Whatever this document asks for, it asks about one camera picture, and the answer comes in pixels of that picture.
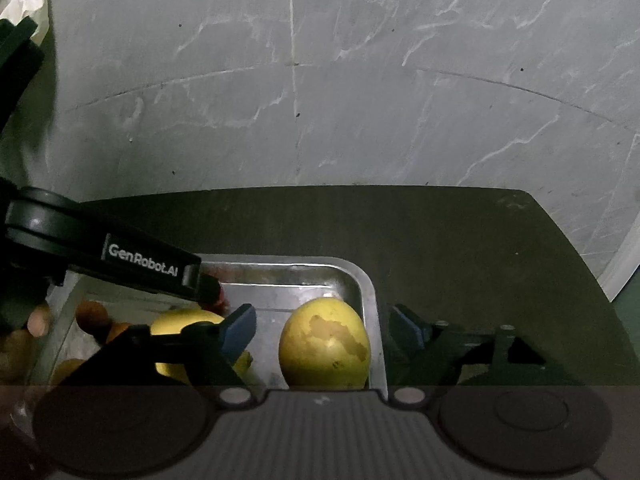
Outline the orange cherry tomato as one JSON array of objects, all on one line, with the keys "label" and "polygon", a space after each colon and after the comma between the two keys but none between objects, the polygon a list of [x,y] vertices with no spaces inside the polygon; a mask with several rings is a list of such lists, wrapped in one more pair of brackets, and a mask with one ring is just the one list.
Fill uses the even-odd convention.
[{"label": "orange cherry tomato", "polygon": [[97,301],[83,301],[78,304],[75,320],[81,330],[97,341],[104,341],[112,327],[107,310]]},{"label": "orange cherry tomato", "polygon": [[127,322],[114,322],[107,333],[105,342],[109,344],[111,341],[113,341],[117,336],[122,334],[130,326],[131,324]]}]

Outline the yellow lemon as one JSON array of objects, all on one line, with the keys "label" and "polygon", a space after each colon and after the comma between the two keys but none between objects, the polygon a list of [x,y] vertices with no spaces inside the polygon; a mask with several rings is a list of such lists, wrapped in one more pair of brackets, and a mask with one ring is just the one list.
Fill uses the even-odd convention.
[{"label": "yellow lemon", "polygon": [[151,327],[152,360],[177,364],[198,390],[245,387],[234,369],[257,330],[257,314],[242,304],[219,323],[203,318],[208,311],[178,309],[161,314]]}]

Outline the white crumpled plastic bag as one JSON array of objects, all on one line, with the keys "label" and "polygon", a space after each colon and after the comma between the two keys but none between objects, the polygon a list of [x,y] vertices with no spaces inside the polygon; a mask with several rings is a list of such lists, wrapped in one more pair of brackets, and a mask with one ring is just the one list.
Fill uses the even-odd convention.
[{"label": "white crumpled plastic bag", "polygon": [[1,17],[13,25],[30,18],[36,24],[30,39],[40,47],[50,27],[49,0],[1,0]]}]

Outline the black table mat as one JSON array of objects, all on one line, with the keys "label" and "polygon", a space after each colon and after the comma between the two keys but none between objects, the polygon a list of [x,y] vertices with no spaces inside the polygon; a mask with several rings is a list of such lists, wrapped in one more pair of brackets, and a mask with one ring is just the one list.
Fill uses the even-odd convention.
[{"label": "black table mat", "polygon": [[511,324],[593,386],[632,386],[639,361],[596,278],[522,191],[302,186],[84,203],[92,220],[188,252],[348,260],[382,308],[466,330]]}]

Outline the metal baking tray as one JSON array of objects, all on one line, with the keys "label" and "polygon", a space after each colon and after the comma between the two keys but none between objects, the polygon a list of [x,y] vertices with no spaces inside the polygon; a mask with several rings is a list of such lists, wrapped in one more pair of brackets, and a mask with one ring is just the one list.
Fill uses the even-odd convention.
[{"label": "metal baking tray", "polygon": [[[366,272],[347,260],[330,257],[213,255],[203,257],[204,270],[218,278],[228,310],[252,304],[257,311],[257,332],[247,346],[252,357],[243,375],[252,387],[285,389],[278,347],[282,328],[291,312],[309,300],[335,297],[349,304],[362,319],[371,348],[368,386],[388,395],[384,353],[374,286]],[[194,302],[150,294],[70,272],[64,285],[49,296],[53,324],[39,344],[33,385],[43,385],[58,364],[67,359],[89,359],[100,348],[93,336],[75,321],[78,304],[94,300],[106,307],[116,322],[151,324],[157,315]]]}]

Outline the small striped beige fruit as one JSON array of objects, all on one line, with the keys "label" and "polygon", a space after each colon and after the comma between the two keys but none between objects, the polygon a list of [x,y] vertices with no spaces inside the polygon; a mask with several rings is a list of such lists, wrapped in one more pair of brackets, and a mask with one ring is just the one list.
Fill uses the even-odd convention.
[{"label": "small striped beige fruit", "polygon": [[50,378],[50,385],[55,387],[59,385],[66,377],[70,376],[75,370],[85,363],[83,359],[68,359],[62,361],[55,367]]}]

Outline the yellow-green pear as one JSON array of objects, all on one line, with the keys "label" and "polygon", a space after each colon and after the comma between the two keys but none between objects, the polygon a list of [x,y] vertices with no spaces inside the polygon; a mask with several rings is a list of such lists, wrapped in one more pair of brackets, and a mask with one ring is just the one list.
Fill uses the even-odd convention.
[{"label": "yellow-green pear", "polygon": [[367,385],[371,345],[363,320],[345,301],[321,297],[290,315],[279,340],[286,384],[304,390],[359,390]]}]

